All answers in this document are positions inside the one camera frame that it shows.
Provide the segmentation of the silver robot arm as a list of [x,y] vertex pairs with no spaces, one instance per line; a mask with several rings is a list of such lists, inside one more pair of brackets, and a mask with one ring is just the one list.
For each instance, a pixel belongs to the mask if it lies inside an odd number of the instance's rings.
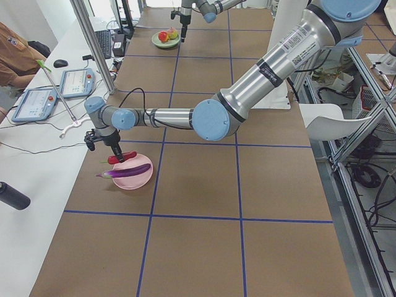
[[91,97],[84,106],[94,128],[86,132],[84,141],[91,151],[96,142],[104,142],[122,163],[126,155],[119,146],[119,131],[136,126],[193,130],[209,141],[228,137],[247,120],[254,105],[319,50],[359,44],[365,21],[379,5],[380,1],[311,1],[301,20],[231,87],[195,108],[120,108]]
[[210,4],[208,1],[182,0],[181,6],[171,11],[171,19],[173,20],[178,15],[182,25],[180,37],[181,43],[184,43],[188,26],[191,24],[192,6],[194,4],[196,5],[199,13],[203,16],[204,20],[209,24],[217,18],[218,14],[221,14],[223,11],[227,11],[242,2],[243,1],[239,0],[223,0],[214,1]]

